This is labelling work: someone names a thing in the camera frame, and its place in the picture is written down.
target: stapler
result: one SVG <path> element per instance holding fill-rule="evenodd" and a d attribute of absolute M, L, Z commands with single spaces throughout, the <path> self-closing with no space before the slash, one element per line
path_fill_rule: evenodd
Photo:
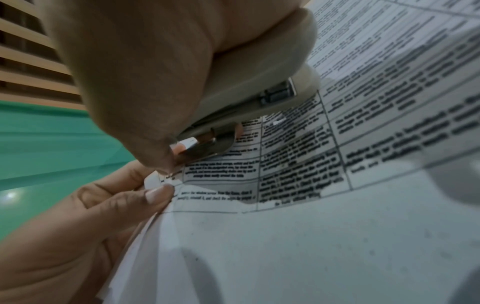
<path fill-rule="evenodd" d="M 320 85 L 306 64 L 315 41 L 313 14 L 298 9 L 256 40 L 214 58 L 198 109 L 177 140 L 198 139 L 183 164 L 226 153 L 236 125 L 300 105 Z"/>

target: manicured nail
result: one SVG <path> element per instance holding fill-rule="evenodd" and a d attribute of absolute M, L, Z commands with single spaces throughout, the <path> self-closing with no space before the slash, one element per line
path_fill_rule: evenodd
<path fill-rule="evenodd" d="M 168 203 L 175 189 L 172 185 L 166 184 L 162 187 L 152 189 L 145 194 L 146 202 L 149 205 Z"/>

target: green wall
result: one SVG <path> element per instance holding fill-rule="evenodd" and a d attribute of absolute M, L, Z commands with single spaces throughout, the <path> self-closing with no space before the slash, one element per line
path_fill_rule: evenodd
<path fill-rule="evenodd" d="M 0 239 L 131 160 L 86 112 L 0 101 Z"/>

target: hand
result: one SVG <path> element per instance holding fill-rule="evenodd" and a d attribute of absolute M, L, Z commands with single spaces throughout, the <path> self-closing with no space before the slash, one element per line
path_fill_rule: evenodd
<path fill-rule="evenodd" d="M 91 303 L 135 226 L 172 199 L 171 186 L 136 190 L 150 173 L 131 162 L 9 235 L 0 243 L 0 303 Z"/>
<path fill-rule="evenodd" d="M 35 0 L 92 119 L 145 166 L 171 172 L 212 59 L 302 0 Z"/>

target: wooden slat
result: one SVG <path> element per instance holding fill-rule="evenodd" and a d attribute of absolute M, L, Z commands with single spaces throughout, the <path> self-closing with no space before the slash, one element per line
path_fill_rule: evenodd
<path fill-rule="evenodd" d="M 3 89 L 0 89 L 0 100 L 86 111 L 86 108 L 83 104 L 74 103 L 69 100 L 49 99 L 42 96 L 17 93 Z"/>
<path fill-rule="evenodd" d="M 4 31 L 49 48 L 54 48 L 52 41 L 47 36 L 16 25 L 15 23 L 9 22 L 5 19 L 0 19 L 0 31 Z"/>
<path fill-rule="evenodd" d="M 24 53 L 2 45 L 0 45 L 0 57 L 20 63 L 25 63 L 34 67 L 39 67 L 50 71 L 71 75 L 68 68 L 60 62 L 34 56 L 32 54 Z"/>
<path fill-rule="evenodd" d="M 36 10 L 35 6 L 25 0 L 0 0 L 0 2 L 3 2 L 14 9 L 17 9 L 34 17 L 39 17 L 39 13 Z"/>
<path fill-rule="evenodd" d="M 42 78 L 38 76 L 31 76 L 29 74 L 14 72 L 4 68 L 0 68 L 0 81 L 11 82 L 19 85 L 42 88 L 47 90 L 53 90 L 58 92 L 65 92 L 80 95 L 79 90 L 76 86 L 71 84 L 66 84 L 47 78 Z"/>

